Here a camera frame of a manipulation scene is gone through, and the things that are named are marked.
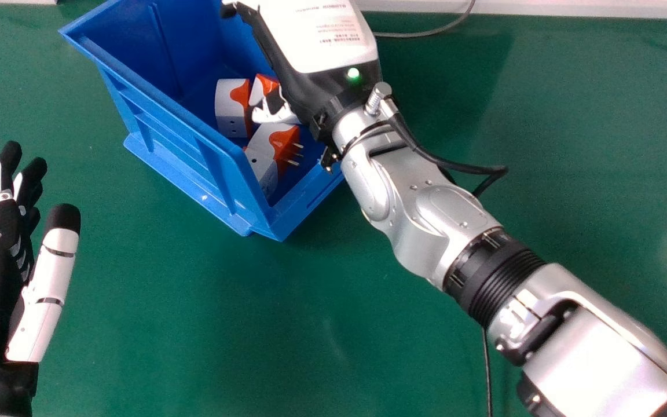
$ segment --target gray cable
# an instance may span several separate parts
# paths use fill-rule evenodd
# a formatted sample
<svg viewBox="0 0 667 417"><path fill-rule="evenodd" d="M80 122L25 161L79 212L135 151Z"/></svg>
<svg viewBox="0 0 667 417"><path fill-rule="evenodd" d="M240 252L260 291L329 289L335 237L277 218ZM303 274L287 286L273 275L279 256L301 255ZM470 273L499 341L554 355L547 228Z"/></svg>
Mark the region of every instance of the gray cable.
<svg viewBox="0 0 667 417"><path fill-rule="evenodd" d="M458 17L453 21L450 21L449 23L445 24L442 27L431 29L431 31L410 32L410 34L399 34L399 32L374 32L374 35L379 38L395 38L395 39L423 38L426 36L438 35L441 34L442 32L447 32L450 29L452 29L452 27L455 27L461 22L464 22L466 18L470 16L470 12L472 11L474 5L475 5L475 0L471 0L467 10L465 10L465 13L461 14L460 17Z"/></svg>

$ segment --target blue bin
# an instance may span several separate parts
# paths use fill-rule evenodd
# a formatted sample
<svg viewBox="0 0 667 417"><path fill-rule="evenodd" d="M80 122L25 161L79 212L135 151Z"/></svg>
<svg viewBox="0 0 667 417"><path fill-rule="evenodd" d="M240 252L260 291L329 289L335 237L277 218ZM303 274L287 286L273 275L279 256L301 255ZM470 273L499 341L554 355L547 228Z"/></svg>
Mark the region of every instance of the blue bin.
<svg viewBox="0 0 667 417"><path fill-rule="evenodd" d="M215 83L271 74L219 0L110 0L61 29L94 61L130 134L125 147L238 234L282 241L342 180L306 129L299 167L269 200L241 146L215 129Z"/></svg>

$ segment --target white wall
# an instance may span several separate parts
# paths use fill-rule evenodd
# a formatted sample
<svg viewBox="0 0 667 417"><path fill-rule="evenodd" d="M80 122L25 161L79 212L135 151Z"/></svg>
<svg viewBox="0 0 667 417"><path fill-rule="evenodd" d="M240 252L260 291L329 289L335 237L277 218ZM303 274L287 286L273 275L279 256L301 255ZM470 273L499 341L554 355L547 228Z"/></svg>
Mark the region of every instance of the white wall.
<svg viewBox="0 0 667 417"><path fill-rule="evenodd" d="M466 0L356 0L363 10L455 12ZM667 0L477 0L473 13L667 19Z"/></svg>

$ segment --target black cable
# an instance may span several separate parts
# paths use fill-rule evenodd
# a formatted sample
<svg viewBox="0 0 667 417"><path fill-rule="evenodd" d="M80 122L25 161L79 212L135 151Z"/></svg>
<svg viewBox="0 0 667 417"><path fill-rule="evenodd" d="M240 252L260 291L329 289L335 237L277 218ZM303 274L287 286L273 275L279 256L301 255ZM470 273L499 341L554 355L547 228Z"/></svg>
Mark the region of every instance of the black cable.
<svg viewBox="0 0 667 417"><path fill-rule="evenodd" d="M485 359L485 393L487 396L488 417L493 417L493 386L490 383L490 356L488 354L488 332L482 330L482 355Z"/></svg>
<svg viewBox="0 0 667 417"><path fill-rule="evenodd" d="M450 21L444 26L436 27L435 29L431 29L429 31L410 32L410 34L399 34L399 32L374 32L374 35L379 38L394 38L394 39L424 38L427 36L438 35L441 34L442 32L447 32L450 29L452 29L452 27L458 26L458 24L464 22L468 18L468 16L470 16L470 12L472 11L472 8L474 6L475 6L475 0L472 0L470 2L470 5L468 5L467 10L465 10L465 13L461 14L460 17L458 17L453 21Z"/></svg>
<svg viewBox="0 0 667 417"><path fill-rule="evenodd" d="M472 192L475 197L480 197L480 195L485 190L487 190L491 184L508 173L508 168L505 166L474 166L473 164L458 163L442 158L441 156L434 155L433 153L425 150L423 146L421 146L421 144L416 141L416 138L413 136L413 132L411 132L411 130L408 128L408 125L405 124L405 119L403 119L403 116L400 113L394 114L389 119L389 124L391 124L393 129L396 130L400 137L405 140L405 142L414 152L418 153L427 161L436 164L439 166L439 168L452 169L453 171L461 172L463 174L488 175L488 177L482 180L478 187L476 187Z"/></svg>

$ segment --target silver robotic arm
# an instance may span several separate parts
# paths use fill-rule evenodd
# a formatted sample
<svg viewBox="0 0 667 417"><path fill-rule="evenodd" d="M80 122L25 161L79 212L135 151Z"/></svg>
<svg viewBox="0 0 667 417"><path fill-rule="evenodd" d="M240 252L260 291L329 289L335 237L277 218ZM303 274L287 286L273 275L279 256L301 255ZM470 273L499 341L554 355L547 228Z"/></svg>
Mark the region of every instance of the silver robotic arm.
<svg viewBox="0 0 667 417"><path fill-rule="evenodd" d="M341 164L363 215L389 238L400 264L452 296L522 368L517 393L532 415L667 417L664 344L514 240L416 151L356 6L259 0L225 2L223 12L252 27L284 98L328 147L322 164Z"/></svg>

